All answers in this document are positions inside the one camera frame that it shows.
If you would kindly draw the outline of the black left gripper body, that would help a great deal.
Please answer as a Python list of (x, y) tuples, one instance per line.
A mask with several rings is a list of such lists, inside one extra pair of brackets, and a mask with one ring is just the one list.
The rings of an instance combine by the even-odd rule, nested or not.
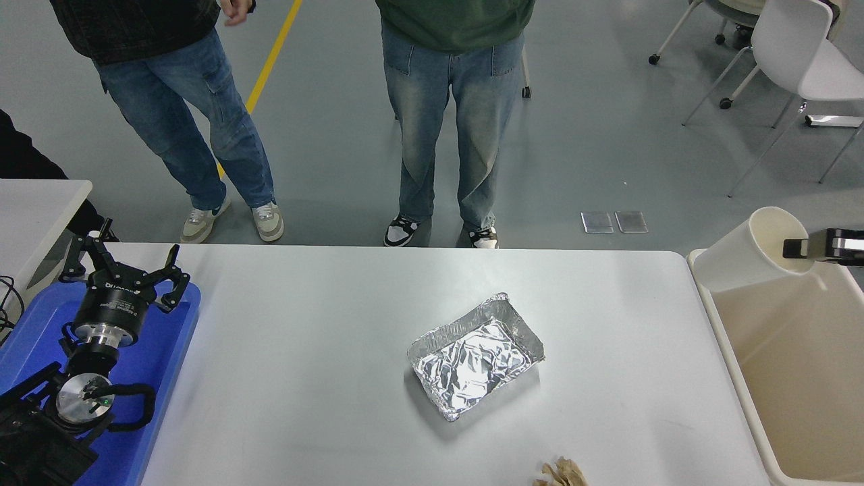
[(139, 336), (149, 305), (155, 301), (153, 286), (132, 290), (126, 284), (88, 281), (84, 299), (73, 320), (76, 336), (95, 334), (97, 329), (118, 328), (122, 336)]

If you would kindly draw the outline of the person's left hand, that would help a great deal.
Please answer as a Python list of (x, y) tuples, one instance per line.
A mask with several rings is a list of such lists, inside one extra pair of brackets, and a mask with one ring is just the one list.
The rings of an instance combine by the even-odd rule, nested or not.
[(226, 16), (225, 26), (243, 24), (257, 8), (257, 1), (255, 0), (220, 0), (218, 4)]

